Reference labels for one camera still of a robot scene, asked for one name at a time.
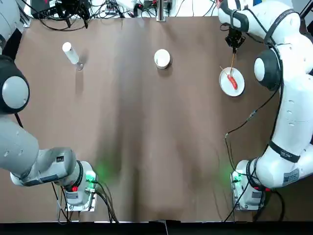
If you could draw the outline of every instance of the white bottle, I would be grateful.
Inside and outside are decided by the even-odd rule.
[[[79,62],[79,57],[75,51],[75,49],[72,47],[71,43],[64,43],[62,46],[62,49],[65,53],[65,55],[68,57],[70,62],[74,64],[78,71],[82,70],[84,65]]]

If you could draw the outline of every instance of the stick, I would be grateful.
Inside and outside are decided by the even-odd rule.
[[[234,58],[235,58],[235,53],[233,53],[233,59],[232,59],[232,61],[231,61],[230,76],[232,76],[232,73],[233,73]]]
[[[226,75],[228,75],[227,72],[225,72],[221,66],[220,66],[220,68],[221,68],[222,72],[224,72]]]

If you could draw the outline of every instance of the metal post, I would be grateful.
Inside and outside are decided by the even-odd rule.
[[[156,21],[165,21],[163,9],[164,9],[164,0],[158,0]]]

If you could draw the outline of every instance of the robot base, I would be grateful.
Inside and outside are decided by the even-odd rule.
[[[82,205],[82,206],[74,206],[71,204],[67,204],[67,208],[69,212],[94,212],[95,211],[95,207],[96,207],[96,200],[97,200],[97,194],[90,194],[88,201],[86,202],[86,204]]]
[[[83,167],[82,181],[76,192],[66,191],[67,208],[74,212],[93,212],[97,199],[97,194],[94,193],[97,185],[88,180],[97,180],[97,176],[88,162],[81,161],[80,163]]]
[[[261,200],[261,192],[254,189],[250,185],[247,187],[246,191],[240,198],[238,198],[243,193],[247,186],[247,178],[244,175],[238,174],[236,171],[230,174],[230,184],[233,197],[233,206],[236,205],[235,210],[237,211],[257,211],[259,209],[259,204]],[[262,197],[262,202],[260,207],[263,207],[265,196]]]

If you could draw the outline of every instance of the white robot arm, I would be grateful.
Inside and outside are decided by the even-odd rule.
[[[300,34],[300,17],[287,5],[266,1],[253,6],[247,2],[224,0],[219,20],[272,45],[256,58],[254,72],[261,85],[279,89],[274,131],[264,154],[240,161],[232,173],[233,179],[243,174],[233,187],[235,199],[240,199],[239,209],[257,210],[260,188],[284,187],[313,173],[313,77],[308,74],[313,69],[313,45]]]
[[[0,0],[0,168],[11,172],[16,185],[61,185],[73,208],[88,208],[90,189],[95,187],[90,181],[96,180],[91,165],[76,160],[70,148],[40,150],[37,139],[8,117],[23,110],[30,97],[26,78],[11,58],[1,54],[19,21],[17,3]]]

